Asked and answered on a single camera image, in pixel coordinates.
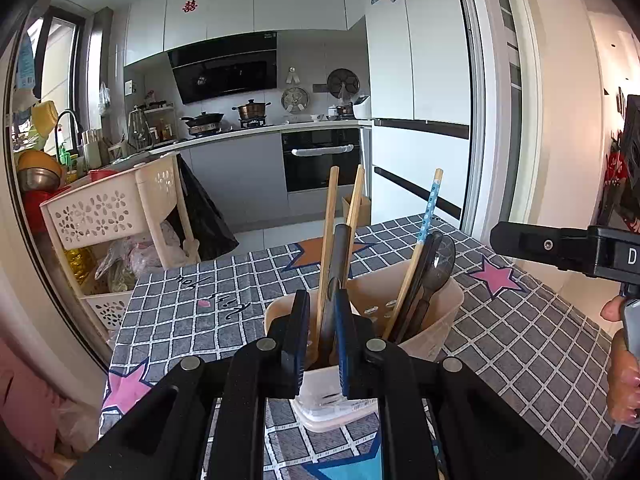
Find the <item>person's right hand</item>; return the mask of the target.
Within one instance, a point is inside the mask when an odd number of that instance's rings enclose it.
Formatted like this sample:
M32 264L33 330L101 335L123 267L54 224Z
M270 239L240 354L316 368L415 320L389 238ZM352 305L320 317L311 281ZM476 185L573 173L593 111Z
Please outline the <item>person's right hand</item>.
M626 346L624 330L618 330L611 344L608 368L608 414L621 425L639 427L639 363Z

